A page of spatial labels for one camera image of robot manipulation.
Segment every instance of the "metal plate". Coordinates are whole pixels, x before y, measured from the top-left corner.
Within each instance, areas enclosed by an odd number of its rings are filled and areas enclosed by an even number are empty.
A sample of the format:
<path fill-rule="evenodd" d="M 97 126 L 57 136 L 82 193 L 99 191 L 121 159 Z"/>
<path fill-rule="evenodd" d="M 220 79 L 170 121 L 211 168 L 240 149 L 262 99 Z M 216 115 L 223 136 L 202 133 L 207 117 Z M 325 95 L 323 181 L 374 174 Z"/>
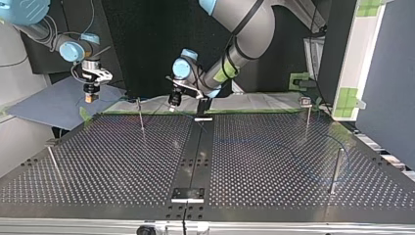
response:
<path fill-rule="evenodd" d="M 143 119 L 98 117 L 53 148 L 58 167 L 43 152 L 6 175 L 0 216 L 166 219 L 192 120 Z"/>
<path fill-rule="evenodd" d="M 203 220 L 415 222 L 415 184 L 319 114 L 309 127 L 306 113 L 221 115 L 207 131 L 199 157 L 211 165 L 195 171 L 192 185 L 207 188 Z"/>

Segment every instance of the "vertical post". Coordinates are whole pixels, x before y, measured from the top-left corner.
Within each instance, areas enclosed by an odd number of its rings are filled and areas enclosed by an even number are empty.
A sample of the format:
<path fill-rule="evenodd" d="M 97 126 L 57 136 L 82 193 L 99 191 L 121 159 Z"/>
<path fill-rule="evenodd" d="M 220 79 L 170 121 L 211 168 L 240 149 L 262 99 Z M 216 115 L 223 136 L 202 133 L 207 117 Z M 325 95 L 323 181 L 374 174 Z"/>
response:
<path fill-rule="evenodd" d="M 57 162 L 56 162 L 56 160 L 55 160 L 55 155 L 53 155 L 53 152 L 52 152 L 52 147 L 51 147 L 51 146 L 48 146 L 48 151 L 49 151 L 49 154 L 50 154 L 50 156 L 51 156 L 51 159 L 52 159 L 53 165 L 54 165 L 56 168 L 58 168 L 58 163 L 57 163 Z"/>
<path fill-rule="evenodd" d="M 309 125 L 310 125 L 311 108 L 312 108 L 312 106 L 310 106 L 310 107 L 308 108 L 307 128 L 308 128 L 308 127 L 309 127 Z"/>
<path fill-rule="evenodd" d="M 333 174 L 332 184 L 330 185 L 330 190 L 329 190 L 330 194 L 335 194 L 336 186 L 337 186 L 338 179 L 339 179 L 340 161 L 344 153 L 345 153 L 345 150 L 343 148 L 340 148 L 338 152 L 337 160 L 336 160 L 335 172 Z"/>
<path fill-rule="evenodd" d="M 140 114 L 141 130 L 144 130 L 143 116 L 141 114 L 141 100 L 140 97 L 137 98 L 138 113 Z"/>

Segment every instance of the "wire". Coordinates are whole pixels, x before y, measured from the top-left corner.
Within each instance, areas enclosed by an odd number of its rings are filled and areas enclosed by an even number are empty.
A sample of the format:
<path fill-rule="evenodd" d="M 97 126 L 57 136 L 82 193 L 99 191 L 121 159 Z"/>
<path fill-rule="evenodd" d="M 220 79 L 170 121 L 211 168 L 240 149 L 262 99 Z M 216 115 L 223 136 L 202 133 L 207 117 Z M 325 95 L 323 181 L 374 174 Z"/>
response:
<path fill-rule="evenodd" d="M 90 22 L 90 23 L 89 23 L 89 25 L 85 28 L 85 30 L 83 30 L 83 32 L 82 32 L 82 33 L 87 32 L 87 31 L 91 28 L 92 24 L 93 24 L 93 23 L 94 23 L 94 21 L 95 21 L 95 6 L 94 6 L 94 0 L 91 0 L 91 8 L 92 8 L 92 18 L 91 18 L 91 22 Z"/>
<path fill-rule="evenodd" d="M 110 50 L 110 49 L 111 49 L 111 46 L 108 46 L 108 47 L 106 47 L 106 48 L 102 49 L 100 52 L 98 52 L 97 54 L 95 54 L 95 55 L 93 55 L 93 56 L 94 56 L 94 57 L 99 56 L 99 55 L 103 54 L 104 52 L 106 52 L 106 51 L 108 51 L 108 50 Z"/>
<path fill-rule="evenodd" d="M 24 63 L 27 59 L 28 59 L 28 55 L 26 55 L 26 56 L 24 57 L 24 59 L 22 59 L 21 61 L 19 61 L 19 62 L 17 62 L 17 63 L 10 64 L 10 65 L 0 66 L 0 68 L 7 68 L 7 67 L 14 67 L 14 66 L 21 65 L 21 64 L 23 64 L 23 63 Z"/>
<path fill-rule="evenodd" d="M 320 2 L 318 1 L 318 2 L 317 2 L 317 4 L 316 4 L 316 6 L 315 6 L 314 14 L 313 14 L 313 16 L 312 16 L 312 21 L 311 21 L 311 27 L 310 27 L 310 31 L 311 31 L 311 34 L 310 34 L 310 37 L 309 37 L 310 60 L 311 60 L 311 68 L 312 68 L 312 72 L 313 72 L 313 76 L 314 76 L 315 84 L 317 85 L 317 90 L 318 90 L 318 93 L 320 94 L 320 97 L 321 97 L 321 99 L 323 100 L 324 105 L 326 106 L 327 110 L 329 111 L 330 116 L 332 116 L 332 115 L 333 115 L 333 113 L 332 113 L 332 111 L 330 110 L 330 108 L 329 108 L 329 106 L 328 106 L 328 104 L 327 104 L 327 102 L 326 102 L 326 99 L 324 99 L 323 92 L 321 91 L 320 84 L 319 84 L 319 82 L 318 82 L 318 76 L 317 76 L 317 74 L 316 74 L 316 72 L 315 72 L 315 69 L 314 69 L 314 62 L 313 62 L 313 55 L 312 55 L 313 53 L 312 53 L 312 47 L 311 47 L 311 43 L 312 43 L 312 35 L 313 35 L 312 30 L 313 30 L 313 28 L 314 28 L 315 17 L 316 17 L 316 15 L 317 15 L 317 9 L 318 9 L 318 5 L 319 5 L 319 3 L 320 3 Z"/>

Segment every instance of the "green tape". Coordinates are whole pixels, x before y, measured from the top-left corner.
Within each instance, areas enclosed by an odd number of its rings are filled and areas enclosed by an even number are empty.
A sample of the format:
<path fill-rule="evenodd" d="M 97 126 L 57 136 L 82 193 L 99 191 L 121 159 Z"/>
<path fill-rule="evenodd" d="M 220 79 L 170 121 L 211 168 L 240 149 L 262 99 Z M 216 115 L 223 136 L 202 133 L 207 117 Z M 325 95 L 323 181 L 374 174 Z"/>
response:
<path fill-rule="evenodd" d="M 9 107 L 5 107 L 5 108 L 1 109 L 0 110 L 0 116 L 6 116 L 8 109 L 9 109 Z"/>
<path fill-rule="evenodd" d="M 85 108 L 83 108 L 83 107 L 79 108 L 79 115 L 84 121 L 88 121 L 88 120 L 92 119 L 92 116 L 90 116 L 88 114 L 88 112 L 85 110 Z"/>
<path fill-rule="evenodd" d="M 225 66 L 224 66 L 224 68 L 225 68 L 225 70 L 226 70 L 226 74 L 228 74 L 228 76 L 230 77 L 230 78 L 234 78 L 235 76 L 237 76 L 238 75 L 238 72 L 239 72 L 239 68 L 237 67 L 237 71 L 235 71 L 234 70 L 234 68 L 232 67 L 232 65 L 227 61 L 226 63 L 225 63 Z M 217 82 L 221 82 L 221 83 L 223 83 L 223 82 L 225 82 L 227 79 L 228 79 L 228 77 L 225 75 L 225 72 L 223 72 L 223 69 L 221 69 L 215 76 L 214 76 L 214 78 L 213 78 L 215 81 L 217 81 Z"/>
<path fill-rule="evenodd" d="M 335 109 L 336 118 L 351 118 L 357 105 L 357 88 L 341 88 Z"/>
<path fill-rule="evenodd" d="M 359 9 L 357 10 L 357 16 L 364 17 L 376 17 L 378 16 L 379 8 L 382 5 L 382 0 L 361 0 Z"/>
<path fill-rule="evenodd" d="M 291 73 L 290 75 L 290 84 L 288 89 L 291 91 L 306 91 L 307 88 L 300 88 L 297 85 L 294 85 L 294 80 L 309 80 L 310 73 L 303 72 L 303 73 Z"/>

